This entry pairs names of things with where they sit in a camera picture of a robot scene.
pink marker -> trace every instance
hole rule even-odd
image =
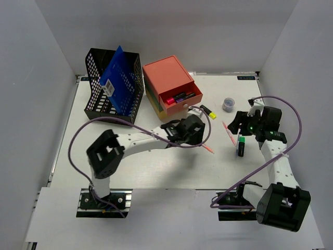
[[[227,134],[230,137],[231,142],[234,144],[234,146],[236,147],[236,141],[233,138],[233,135],[231,134],[230,130],[228,129],[227,125],[224,123],[224,121],[222,121],[223,127],[225,128],[225,131],[227,131]]]

green marker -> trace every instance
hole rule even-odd
[[[241,136],[238,142],[238,156],[244,156],[244,149],[245,149],[245,137]]]

cable tie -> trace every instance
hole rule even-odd
[[[283,151],[280,151],[280,154],[282,154],[282,157],[286,157],[286,158],[289,158],[289,155],[283,153]]]

blue plastic folder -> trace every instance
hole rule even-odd
[[[119,46],[99,80],[99,84],[119,115],[131,114],[135,98],[135,78],[125,53]]]

marker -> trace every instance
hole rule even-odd
[[[188,95],[185,95],[184,97],[181,97],[181,98],[177,99],[176,103],[180,103],[180,102],[182,102],[182,101],[184,101],[186,99],[189,99],[189,98],[191,98],[193,96],[196,96],[195,93],[190,93]]]
[[[234,146],[236,147],[236,142],[235,139],[233,138],[233,135],[231,134],[230,130],[228,129],[227,125],[224,123],[224,121],[222,121],[223,127],[225,128],[225,131],[227,131],[227,134],[230,137],[231,142],[234,144]]]
[[[207,108],[206,106],[204,105],[201,105],[200,108],[203,109],[203,111],[210,116],[210,118],[212,118],[213,120],[216,118],[216,114],[214,114],[212,111],[210,111],[209,108]]]
[[[245,149],[245,137],[241,136],[239,137],[239,142],[238,142],[238,156],[240,157],[244,156],[244,149]]]
[[[182,98],[182,97],[184,97],[184,96],[186,96],[186,93],[185,93],[185,92],[181,92],[181,93],[179,93],[179,94],[177,94],[177,95],[175,95],[175,96],[173,96],[173,97],[170,97],[169,99],[166,99],[165,101],[166,101],[166,103],[167,103],[168,105],[171,105],[171,104],[173,104],[177,99]]]
[[[213,151],[211,148],[207,147],[205,144],[202,144],[201,147],[207,149],[207,150],[208,150],[209,152],[211,152],[212,154],[215,154],[214,151]]]

